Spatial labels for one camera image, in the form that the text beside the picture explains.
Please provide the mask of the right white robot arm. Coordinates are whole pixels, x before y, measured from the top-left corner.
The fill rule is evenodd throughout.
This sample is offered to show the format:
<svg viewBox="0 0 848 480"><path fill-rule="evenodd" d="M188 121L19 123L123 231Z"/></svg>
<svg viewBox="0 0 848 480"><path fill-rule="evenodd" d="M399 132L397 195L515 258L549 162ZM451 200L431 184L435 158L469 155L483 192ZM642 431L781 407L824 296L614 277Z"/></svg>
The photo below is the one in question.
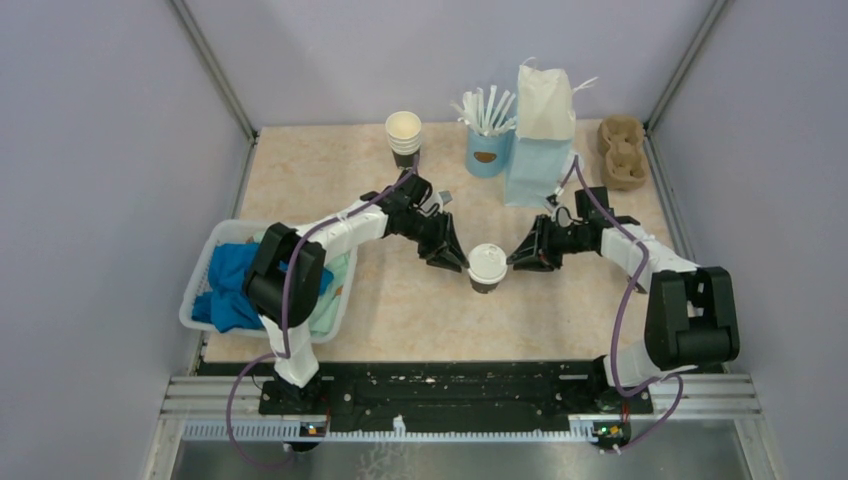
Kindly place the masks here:
<svg viewBox="0 0 848 480"><path fill-rule="evenodd" d="M629 300L620 303L610 352L594 361L586 385L594 409L612 412L651 382L738 357L735 295L726 269L681 257L634 218L616 215L604 187L578 190L575 200L577 216L571 218L549 197L548 213L535 218L507 263L516 271L553 272L567 255L594 252L625 272L629 290L647 294L643 337L625 348L619 341Z"/></svg>

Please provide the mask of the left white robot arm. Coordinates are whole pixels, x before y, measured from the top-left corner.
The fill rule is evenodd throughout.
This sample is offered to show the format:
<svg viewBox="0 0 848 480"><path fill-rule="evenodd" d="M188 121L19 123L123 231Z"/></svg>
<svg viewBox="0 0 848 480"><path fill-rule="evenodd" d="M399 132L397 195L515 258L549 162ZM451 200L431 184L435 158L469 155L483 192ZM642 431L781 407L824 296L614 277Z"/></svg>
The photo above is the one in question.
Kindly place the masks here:
<svg viewBox="0 0 848 480"><path fill-rule="evenodd" d="M311 224L275 223L265 231L248 268L243 291L267 332L274 370L285 381L283 401L297 413L319 404L312 380L319 364L308 318L317 306L326 264L360 245L398 235L417 245L427 265L462 272L469 262L440 195L414 170L380 192Z"/></svg>

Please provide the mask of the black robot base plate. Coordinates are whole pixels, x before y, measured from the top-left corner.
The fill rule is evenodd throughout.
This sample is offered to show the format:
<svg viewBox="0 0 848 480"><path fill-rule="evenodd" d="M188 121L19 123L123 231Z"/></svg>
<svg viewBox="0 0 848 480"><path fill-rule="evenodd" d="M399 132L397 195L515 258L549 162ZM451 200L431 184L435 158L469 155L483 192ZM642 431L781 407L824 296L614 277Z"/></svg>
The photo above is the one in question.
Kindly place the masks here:
<svg viewBox="0 0 848 480"><path fill-rule="evenodd" d="M304 387L275 375L263 415L317 416L333 433L378 432L401 418L411 433L564 432L582 414L649 414L647 394L625 399L592 361L325 362Z"/></svg>

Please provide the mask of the stack of paper cups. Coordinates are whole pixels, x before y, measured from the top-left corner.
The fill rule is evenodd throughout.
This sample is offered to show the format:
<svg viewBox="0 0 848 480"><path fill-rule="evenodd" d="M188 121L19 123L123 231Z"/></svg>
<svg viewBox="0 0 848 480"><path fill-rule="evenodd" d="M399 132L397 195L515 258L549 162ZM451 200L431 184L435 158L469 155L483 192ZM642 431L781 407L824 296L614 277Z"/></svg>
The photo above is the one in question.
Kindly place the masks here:
<svg viewBox="0 0 848 480"><path fill-rule="evenodd" d="M395 165L399 169L412 168L420 157L421 119L413 112L398 111L387 118L384 126Z"/></svg>

